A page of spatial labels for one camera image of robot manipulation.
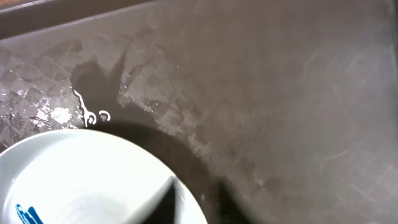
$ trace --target water stain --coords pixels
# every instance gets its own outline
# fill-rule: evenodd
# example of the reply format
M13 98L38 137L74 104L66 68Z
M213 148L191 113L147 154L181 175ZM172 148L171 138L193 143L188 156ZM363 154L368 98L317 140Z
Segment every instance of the water stain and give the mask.
M72 71L72 90L79 98L86 127L110 120L157 127L149 112L134 103L122 107L117 102L125 60L126 51L109 73L94 60L77 65Z

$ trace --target white dish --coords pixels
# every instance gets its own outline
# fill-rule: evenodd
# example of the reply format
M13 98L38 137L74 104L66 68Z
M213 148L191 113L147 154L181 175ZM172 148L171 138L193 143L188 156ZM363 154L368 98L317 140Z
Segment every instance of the white dish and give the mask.
M43 224L137 223L174 177L153 155L110 134L38 134L0 155L1 223L23 223L17 210L30 207ZM175 188L175 223L206 223L186 186L177 180Z

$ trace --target blue print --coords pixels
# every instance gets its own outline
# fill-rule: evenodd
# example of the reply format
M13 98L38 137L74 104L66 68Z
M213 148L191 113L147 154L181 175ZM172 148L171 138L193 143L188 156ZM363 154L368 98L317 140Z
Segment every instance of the blue print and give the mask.
M43 224L39 216L37 215L35 208L30 207L27 211L22 208L19 204L16 205L17 214L23 224Z

